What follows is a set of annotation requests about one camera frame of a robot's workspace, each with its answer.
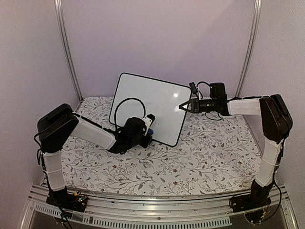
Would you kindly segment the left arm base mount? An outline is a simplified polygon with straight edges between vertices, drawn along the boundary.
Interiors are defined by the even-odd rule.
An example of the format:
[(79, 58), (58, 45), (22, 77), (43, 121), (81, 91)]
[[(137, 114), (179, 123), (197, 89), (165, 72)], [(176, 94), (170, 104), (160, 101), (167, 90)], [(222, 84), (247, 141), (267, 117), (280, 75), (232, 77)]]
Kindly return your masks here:
[(84, 212), (87, 207), (88, 196), (81, 192), (68, 193), (65, 187), (59, 191), (49, 190), (46, 203), (60, 209), (69, 209), (77, 212)]

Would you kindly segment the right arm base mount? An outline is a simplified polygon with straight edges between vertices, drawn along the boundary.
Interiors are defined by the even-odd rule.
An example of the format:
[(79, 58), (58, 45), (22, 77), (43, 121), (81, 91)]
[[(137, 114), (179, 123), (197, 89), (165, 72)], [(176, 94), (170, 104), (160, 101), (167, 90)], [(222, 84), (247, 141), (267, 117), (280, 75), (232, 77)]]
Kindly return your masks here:
[(271, 204), (269, 193), (272, 186), (273, 183), (261, 187), (254, 181), (251, 185), (251, 193), (233, 195), (229, 200), (229, 207), (233, 209), (234, 213), (250, 210), (245, 214), (246, 220), (252, 224), (261, 223), (266, 215), (263, 207), (269, 208)]

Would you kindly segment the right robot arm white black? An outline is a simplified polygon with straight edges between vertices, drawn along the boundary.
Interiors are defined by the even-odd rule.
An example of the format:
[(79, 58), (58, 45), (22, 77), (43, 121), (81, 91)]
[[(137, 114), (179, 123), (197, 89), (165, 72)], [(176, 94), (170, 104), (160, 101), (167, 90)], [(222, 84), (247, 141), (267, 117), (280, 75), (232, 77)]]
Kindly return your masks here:
[(263, 158), (259, 172), (252, 182), (251, 194), (246, 198), (250, 208), (258, 207), (275, 184), (274, 175), (284, 152), (293, 120), (281, 95), (234, 97), (229, 99), (223, 83), (210, 83), (210, 98), (203, 99), (195, 83), (189, 84), (194, 98), (179, 105), (179, 109), (192, 114), (216, 112), (222, 116), (258, 115), (261, 117), (265, 138)]

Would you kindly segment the blue whiteboard eraser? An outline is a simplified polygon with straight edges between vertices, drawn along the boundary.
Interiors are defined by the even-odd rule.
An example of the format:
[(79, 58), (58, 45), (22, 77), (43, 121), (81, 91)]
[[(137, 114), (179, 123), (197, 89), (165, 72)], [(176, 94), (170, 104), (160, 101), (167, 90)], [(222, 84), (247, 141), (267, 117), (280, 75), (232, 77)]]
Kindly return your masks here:
[(148, 131), (147, 131), (147, 135), (152, 136), (153, 135), (153, 130), (149, 128)]

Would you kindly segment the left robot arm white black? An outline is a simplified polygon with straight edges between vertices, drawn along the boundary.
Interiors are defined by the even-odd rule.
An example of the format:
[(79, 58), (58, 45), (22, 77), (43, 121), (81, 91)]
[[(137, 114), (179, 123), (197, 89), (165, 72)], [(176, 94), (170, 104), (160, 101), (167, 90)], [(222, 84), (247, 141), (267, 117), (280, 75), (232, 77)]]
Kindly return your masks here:
[(143, 118), (128, 118), (124, 126), (111, 130), (75, 113), (68, 104), (61, 104), (41, 118), (34, 140), (42, 152), (38, 160), (42, 162), (52, 199), (60, 207), (71, 203), (61, 165), (61, 151), (70, 136), (93, 143), (110, 153), (125, 154), (135, 146), (146, 148), (150, 144), (154, 121), (153, 114), (145, 114)]

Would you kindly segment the small black-framed whiteboard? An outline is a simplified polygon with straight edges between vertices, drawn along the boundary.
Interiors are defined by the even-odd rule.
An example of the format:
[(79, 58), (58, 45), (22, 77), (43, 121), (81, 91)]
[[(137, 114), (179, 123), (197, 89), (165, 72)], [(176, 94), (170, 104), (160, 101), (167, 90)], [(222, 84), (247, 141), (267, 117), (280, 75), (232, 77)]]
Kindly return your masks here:
[(188, 86), (122, 73), (113, 97), (109, 122), (123, 126), (128, 118), (153, 114), (153, 140), (175, 147), (186, 117), (179, 105), (190, 98)]

